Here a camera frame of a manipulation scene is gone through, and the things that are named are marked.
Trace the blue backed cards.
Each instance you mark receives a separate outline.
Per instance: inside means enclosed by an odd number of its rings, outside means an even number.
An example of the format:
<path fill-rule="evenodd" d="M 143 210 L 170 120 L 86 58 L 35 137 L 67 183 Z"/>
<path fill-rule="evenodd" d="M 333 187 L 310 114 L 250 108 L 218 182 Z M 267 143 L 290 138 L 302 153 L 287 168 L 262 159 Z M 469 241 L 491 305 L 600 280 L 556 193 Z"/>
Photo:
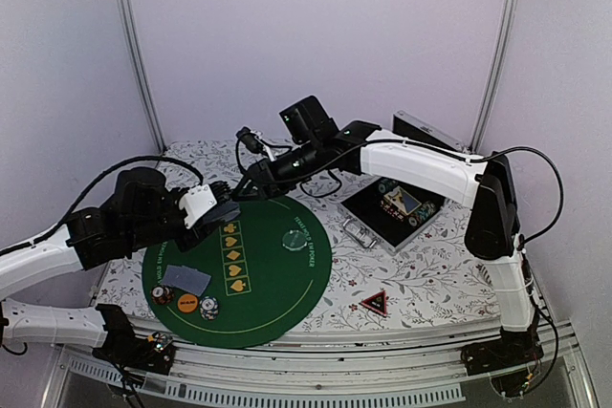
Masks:
<path fill-rule="evenodd" d="M 240 204 L 228 201 L 217 204 L 203 217 L 204 224 L 228 223 L 235 220 L 240 215 Z"/>

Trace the dark red chip stack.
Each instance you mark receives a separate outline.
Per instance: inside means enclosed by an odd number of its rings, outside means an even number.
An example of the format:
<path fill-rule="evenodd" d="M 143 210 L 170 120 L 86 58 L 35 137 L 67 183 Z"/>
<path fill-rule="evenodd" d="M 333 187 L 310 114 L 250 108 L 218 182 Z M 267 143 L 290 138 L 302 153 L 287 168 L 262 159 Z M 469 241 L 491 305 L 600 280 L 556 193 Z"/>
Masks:
<path fill-rule="evenodd" d="M 165 285 L 156 285 L 150 291 L 151 301 L 158 306 L 169 305 L 175 297 L 173 288 Z"/>

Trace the orange big blind button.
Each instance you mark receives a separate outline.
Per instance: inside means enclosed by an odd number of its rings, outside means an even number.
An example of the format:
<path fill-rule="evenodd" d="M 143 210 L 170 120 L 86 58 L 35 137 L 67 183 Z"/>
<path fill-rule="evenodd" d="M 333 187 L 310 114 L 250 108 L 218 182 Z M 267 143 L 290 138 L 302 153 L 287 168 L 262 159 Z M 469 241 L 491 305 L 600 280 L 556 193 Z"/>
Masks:
<path fill-rule="evenodd" d="M 185 293 L 177 300 L 177 309 L 180 313 L 190 314 L 199 308 L 199 298 L 192 293 Z"/>

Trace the row of poker chips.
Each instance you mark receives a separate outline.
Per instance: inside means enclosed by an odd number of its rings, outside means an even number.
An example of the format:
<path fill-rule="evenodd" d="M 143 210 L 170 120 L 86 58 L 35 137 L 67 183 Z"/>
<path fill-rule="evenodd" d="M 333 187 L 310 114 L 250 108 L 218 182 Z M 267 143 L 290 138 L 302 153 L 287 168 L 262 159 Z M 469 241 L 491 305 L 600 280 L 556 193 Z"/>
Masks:
<path fill-rule="evenodd" d="M 383 195 L 392 191 L 397 185 L 395 180 L 388 178 L 381 178 L 377 181 L 378 190 Z"/>

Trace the dealt cards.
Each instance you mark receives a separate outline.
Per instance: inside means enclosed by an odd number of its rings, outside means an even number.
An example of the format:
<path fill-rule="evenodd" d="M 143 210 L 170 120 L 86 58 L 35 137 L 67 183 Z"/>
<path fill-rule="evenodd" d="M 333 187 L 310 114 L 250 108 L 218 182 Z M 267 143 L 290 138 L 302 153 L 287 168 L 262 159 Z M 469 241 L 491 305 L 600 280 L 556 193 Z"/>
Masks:
<path fill-rule="evenodd" d="M 188 267 L 167 265 L 160 284 L 183 290 L 185 285 L 188 284 L 188 276 Z"/>

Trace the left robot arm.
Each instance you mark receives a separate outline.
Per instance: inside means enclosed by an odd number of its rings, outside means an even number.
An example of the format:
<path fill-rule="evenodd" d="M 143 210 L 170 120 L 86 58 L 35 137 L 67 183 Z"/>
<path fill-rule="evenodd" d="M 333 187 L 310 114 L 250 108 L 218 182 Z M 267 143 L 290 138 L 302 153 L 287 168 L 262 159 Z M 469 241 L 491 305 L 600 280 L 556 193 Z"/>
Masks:
<path fill-rule="evenodd" d="M 168 188 L 147 156 L 109 167 L 117 181 L 100 206 L 72 204 L 41 234 L 1 251 L 1 340 L 89 346 L 122 364 L 142 356 L 143 340 L 116 305 L 56 309 L 19 303 L 11 295 L 44 280 L 129 258 L 142 248 L 172 241 L 186 251 L 214 229 L 205 217 L 220 202 L 223 185 L 199 182 Z"/>

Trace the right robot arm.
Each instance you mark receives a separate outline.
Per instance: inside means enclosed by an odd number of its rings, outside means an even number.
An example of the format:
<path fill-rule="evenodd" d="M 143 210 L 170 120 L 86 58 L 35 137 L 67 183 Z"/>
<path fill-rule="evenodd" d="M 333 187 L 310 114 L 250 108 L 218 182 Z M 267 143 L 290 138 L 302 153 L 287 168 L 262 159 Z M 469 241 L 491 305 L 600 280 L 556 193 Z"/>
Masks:
<path fill-rule="evenodd" d="M 337 169 L 407 183 L 457 202 L 471 212 L 465 246 L 487 268 L 500 306 L 502 338 L 495 343 L 494 357 L 513 366 L 530 352 L 539 313 L 527 282 L 525 246 L 530 240 L 520 231 L 507 151 L 487 157 L 459 153 L 361 120 L 339 128 L 314 96 L 279 115 L 294 143 L 279 156 L 250 128 L 237 132 L 236 145 L 262 158 L 240 169 L 235 200 L 285 195 L 318 173 Z"/>

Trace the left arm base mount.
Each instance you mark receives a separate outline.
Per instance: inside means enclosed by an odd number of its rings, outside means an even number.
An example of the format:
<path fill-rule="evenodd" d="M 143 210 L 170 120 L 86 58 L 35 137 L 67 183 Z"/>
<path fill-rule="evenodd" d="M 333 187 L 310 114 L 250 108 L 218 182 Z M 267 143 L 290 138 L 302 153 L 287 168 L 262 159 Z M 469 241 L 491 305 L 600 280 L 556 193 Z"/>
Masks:
<path fill-rule="evenodd" d="M 146 338 L 129 333 L 109 333 L 104 343 L 92 350 L 92 356 L 122 368 L 168 376 L 176 348 L 173 339 L 155 332 Z"/>

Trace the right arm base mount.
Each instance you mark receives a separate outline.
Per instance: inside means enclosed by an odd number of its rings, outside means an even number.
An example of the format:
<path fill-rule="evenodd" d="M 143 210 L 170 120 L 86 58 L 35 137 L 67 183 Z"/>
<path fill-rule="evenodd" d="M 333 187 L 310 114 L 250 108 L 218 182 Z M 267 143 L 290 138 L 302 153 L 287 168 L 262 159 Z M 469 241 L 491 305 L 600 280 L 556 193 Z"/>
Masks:
<path fill-rule="evenodd" d="M 469 376 L 481 375 L 540 360 L 544 352 L 537 333 L 500 331 L 500 337 L 464 346 L 460 360 Z"/>

